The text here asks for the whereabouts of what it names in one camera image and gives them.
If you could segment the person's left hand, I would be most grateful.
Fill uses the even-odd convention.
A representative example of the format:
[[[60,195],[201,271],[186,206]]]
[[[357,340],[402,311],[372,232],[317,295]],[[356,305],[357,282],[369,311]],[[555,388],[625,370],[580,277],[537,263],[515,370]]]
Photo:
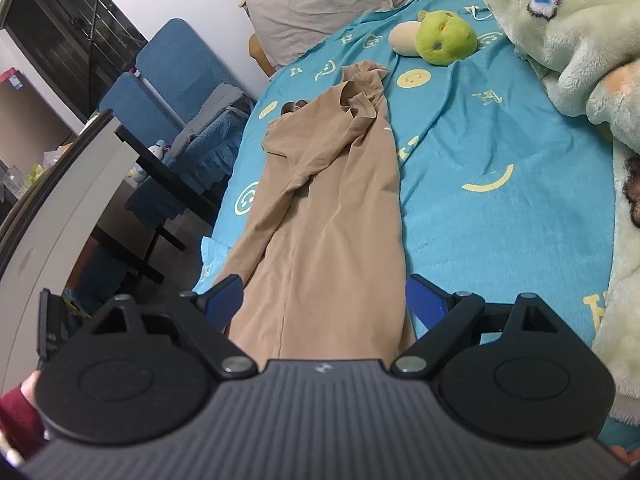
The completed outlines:
[[[40,370],[35,370],[21,385],[1,397],[1,455],[12,466],[20,466],[47,443],[35,401],[40,374]]]

